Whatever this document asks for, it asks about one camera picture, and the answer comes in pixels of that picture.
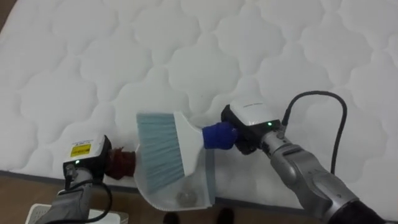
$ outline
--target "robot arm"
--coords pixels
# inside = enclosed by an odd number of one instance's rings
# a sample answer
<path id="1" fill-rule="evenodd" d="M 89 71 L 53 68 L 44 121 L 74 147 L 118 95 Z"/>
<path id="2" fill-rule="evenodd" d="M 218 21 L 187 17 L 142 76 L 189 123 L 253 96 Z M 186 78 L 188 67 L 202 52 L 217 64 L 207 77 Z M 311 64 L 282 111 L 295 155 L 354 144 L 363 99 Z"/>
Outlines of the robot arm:
<path id="1" fill-rule="evenodd" d="M 58 193 L 50 210 L 35 224 L 92 223 L 104 218 L 112 206 L 112 194 L 103 183 L 108 152 L 112 146 L 106 136 L 72 144 L 63 163 L 65 190 Z M 88 219 L 92 185 L 101 185 L 109 197 L 106 210 Z"/>
<path id="2" fill-rule="evenodd" d="M 77 169 L 71 187 L 85 180 L 91 180 L 92 174 L 86 169 Z M 84 184 L 75 190 L 63 190 L 58 193 L 50 210 L 37 220 L 36 224 L 46 224 L 54 220 L 87 220 L 90 211 L 92 184 Z"/>
<path id="3" fill-rule="evenodd" d="M 266 153 L 283 183 L 312 216 L 328 224 L 385 223 L 312 153 L 292 144 L 261 99 L 234 100 L 223 110 L 221 120 L 238 130 L 241 136 L 236 146 L 243 154 L 256 149 Z"/>

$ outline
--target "white dustpan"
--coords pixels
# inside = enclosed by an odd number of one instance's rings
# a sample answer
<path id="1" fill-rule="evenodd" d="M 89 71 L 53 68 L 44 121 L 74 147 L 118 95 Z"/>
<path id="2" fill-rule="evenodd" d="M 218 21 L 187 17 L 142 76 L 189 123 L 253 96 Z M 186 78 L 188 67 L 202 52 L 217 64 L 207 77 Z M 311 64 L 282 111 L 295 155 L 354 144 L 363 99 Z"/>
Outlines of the white dustpan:
<path id="1" fill-rule="evenodd" d="M 211 207 L 215 201 L 214 152 L 202 150 L 197 169 L 192 175 L 148 194 L 138 146 L 134 180 L 144 199 L 156 209 L 176 212 Z"/>

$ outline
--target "yellow warning label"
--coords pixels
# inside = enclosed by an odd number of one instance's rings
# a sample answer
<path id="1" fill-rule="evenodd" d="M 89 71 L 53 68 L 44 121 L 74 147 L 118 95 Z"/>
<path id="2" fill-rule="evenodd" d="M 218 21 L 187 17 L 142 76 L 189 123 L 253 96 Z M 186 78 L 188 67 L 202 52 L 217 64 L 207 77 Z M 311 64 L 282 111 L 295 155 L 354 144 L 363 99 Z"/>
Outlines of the yellow warning label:
<path id="1" fill-rule="evenodd" d="M 85 155 L 90 153 L 91 144 L 84 144 L 75 146 L 72 148 L 72 152 L 70 153 L 70 157 Z"/>

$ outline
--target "quilted pattern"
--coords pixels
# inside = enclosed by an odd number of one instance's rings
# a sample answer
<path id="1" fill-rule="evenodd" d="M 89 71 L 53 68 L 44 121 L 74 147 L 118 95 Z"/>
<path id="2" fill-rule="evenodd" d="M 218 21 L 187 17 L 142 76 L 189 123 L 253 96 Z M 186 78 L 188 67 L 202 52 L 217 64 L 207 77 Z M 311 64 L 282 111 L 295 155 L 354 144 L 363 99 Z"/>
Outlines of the quilted pattern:
<path id="1" fill-rule="evenodd" d="M 337 176 L 398 220 L 396 21 L 395 0 L 19 0 L 0 34 L 0 169 L 62 178 L 69 144 L 93 132 L 134 150 L 142 110 L 204 126 L 242 93 L 282 116 L 330 90 L 349 108 Z M 287 135 L 329 167 L 340 116 L 303 99 Z M 217 151 L 216 179 L 219 197 L 300 207 L 261 152 Z"/>

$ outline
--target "wooden floor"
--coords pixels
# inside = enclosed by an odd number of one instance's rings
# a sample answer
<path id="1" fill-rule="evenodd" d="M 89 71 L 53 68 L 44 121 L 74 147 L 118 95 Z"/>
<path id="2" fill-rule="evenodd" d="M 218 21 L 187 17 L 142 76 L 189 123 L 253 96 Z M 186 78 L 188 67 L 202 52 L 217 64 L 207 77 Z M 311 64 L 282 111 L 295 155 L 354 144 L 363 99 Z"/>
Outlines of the wooden floor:
<path id="1" fill-rule="evenodd" d="M 0 0 L 0 30 L 16 0 Z M 35 203 L 51 204 L 61 186 L 43 184 L 10 177 L 0 177 L 0 223 L 25 223 L 30 207 Z M 138 194 L 113 192 L 114 203 L 112 210 L 129 215 L 130 224 L 162 223 L 164 212 L 152 208 Z M 102 209 L 106 203 L 106 195 L 95 192 L 92 208 Z M 221 207 L 194 212 L 182 212 L 178 215 L 182 224 L 212 224 Z M 318 223 L 305 217 L 296 217 L 282 214 L 269 214 L 262 210 L 234 208 L 235 223 L 254 224 L 304 224 Z"/>

